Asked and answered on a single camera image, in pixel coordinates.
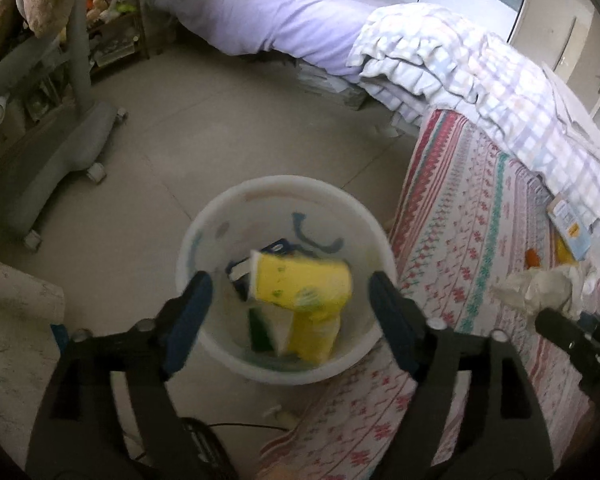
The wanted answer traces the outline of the yellow wrapper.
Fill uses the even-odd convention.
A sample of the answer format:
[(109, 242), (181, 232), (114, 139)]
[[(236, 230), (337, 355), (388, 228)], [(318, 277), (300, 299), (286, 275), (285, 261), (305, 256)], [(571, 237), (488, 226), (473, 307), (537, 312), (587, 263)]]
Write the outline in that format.
[(571, 250), (560, 236), (556, 238), (555, 258), (560, 266), (575, 266), (578, 263), (578, 260), (573, 257)]

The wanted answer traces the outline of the orange wrapper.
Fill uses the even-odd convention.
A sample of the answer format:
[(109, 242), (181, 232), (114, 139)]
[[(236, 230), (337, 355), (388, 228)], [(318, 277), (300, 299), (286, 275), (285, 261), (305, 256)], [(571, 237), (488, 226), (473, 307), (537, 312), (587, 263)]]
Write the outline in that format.
[(530, 248), (524, 253), (524, 264), (527, 269), (540, 268), (542, 266), (542, 260), (538, 253), (533, 248)]

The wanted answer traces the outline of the light blue paper carton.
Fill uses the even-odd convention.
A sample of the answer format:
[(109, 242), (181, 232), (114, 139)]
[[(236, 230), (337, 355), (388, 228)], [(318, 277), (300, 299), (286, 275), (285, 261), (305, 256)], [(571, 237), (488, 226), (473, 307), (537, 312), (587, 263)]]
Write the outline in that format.
[(573, 258), (582, 261), (591, 248), (591, 233), (579, 215), (560, 194), (547, 206), (547, 214)]

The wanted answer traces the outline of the yellow snowflake snack bag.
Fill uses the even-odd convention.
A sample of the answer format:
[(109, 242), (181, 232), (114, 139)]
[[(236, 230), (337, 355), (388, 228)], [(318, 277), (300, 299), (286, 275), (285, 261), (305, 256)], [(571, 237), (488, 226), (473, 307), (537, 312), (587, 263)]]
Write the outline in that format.
[(350, 302), (353, 278), (339, 260), (256, 260), (249, 311), (252, 348), (311, 365), (330, 359)]

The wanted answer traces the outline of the white plastic trash bin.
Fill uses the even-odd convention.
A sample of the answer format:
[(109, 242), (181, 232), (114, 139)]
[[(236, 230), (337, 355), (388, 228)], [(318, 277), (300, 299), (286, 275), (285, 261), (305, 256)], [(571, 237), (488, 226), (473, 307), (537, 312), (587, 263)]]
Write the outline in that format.
[(309, 385), (361, 361), (381, 337), (368, 299), (376, 271), (394, 280), (385, 231), (358, 200), (298, 176), (246, 181), (216, 196), (181, 242), (175, 283), (209, 274), (198, 335), (245, 378)]

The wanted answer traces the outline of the white floral tablecloth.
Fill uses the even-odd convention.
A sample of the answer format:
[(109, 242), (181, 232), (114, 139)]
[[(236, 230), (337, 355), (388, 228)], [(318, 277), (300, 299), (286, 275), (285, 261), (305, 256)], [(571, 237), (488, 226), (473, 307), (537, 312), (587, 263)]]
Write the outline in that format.
[(58, 350), (65, 315), (57, 285), (0, 262), (0, 441), (25, 448)]

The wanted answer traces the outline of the patterned striped bed sheet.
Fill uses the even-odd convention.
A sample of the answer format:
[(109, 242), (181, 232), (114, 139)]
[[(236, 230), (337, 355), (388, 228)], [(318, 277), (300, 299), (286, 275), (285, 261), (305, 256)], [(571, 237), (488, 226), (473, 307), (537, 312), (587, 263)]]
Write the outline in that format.
[[(564, 352), (503, 306), (491, 288), (524, 268), (534, 250), (552, 263), (556, 234), (541, 180), (502, 152), (467, 118), (431, 113), (402, 190), (391, 245), (398, 285), (426, 315), (461, 333), (500, 328), (512, 338), (562, 457), (586, 408)], [(287, 437), (262, 453), (262, 479), (367, 479), (401, 420), (415, 384), (386, 344), (336, 378)]]

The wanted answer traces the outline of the folded grey striped cloth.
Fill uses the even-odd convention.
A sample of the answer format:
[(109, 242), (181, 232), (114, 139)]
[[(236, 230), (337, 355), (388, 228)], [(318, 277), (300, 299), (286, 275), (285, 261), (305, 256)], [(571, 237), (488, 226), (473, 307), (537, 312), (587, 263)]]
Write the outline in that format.
[(556, 112), (566, 135), (600, 162), (600, 128), (574, 92), (545, 64), (542, 71), (552, 86)]

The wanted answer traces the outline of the grey rolling chair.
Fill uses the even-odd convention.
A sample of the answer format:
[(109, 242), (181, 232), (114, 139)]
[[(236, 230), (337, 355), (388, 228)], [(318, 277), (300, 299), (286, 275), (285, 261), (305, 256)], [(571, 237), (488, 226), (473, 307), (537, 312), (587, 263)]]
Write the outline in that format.
[(0, 249), (40, 247), (36, 219), (67, 174), (106, 176), (97, 159), (125, 114), (94, 96), (86, 2), (74, 0), (67, 25), (42, 38), (17, 6), (1, 48)]

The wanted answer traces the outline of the cream door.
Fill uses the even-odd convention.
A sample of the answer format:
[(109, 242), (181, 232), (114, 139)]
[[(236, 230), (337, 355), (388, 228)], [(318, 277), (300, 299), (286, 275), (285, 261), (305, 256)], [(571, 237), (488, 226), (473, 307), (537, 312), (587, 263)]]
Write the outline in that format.
[(510, 43), (600, 110), (600, 12), (592, 0), (524, 0)]

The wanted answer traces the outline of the plaid purple white quilt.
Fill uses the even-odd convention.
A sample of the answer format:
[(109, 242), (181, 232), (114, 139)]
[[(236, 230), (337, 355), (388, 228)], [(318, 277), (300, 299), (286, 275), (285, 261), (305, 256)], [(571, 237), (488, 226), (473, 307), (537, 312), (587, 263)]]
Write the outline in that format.
[(600, 229), (600, 162), (566, 135), (542, 71), (443, 6), (401, 3), (368, 17), (347, 58), (361, 86), (406, 122), (455, 110)]

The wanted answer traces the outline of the lavender bed mattress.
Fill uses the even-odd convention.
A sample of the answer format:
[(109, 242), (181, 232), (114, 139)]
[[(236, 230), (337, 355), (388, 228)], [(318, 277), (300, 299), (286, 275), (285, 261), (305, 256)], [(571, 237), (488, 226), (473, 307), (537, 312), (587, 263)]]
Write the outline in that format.
[(368, 16), (396, 0), (150, 0), (229, 56), (276, 51), (358, 81), (347, 58)]

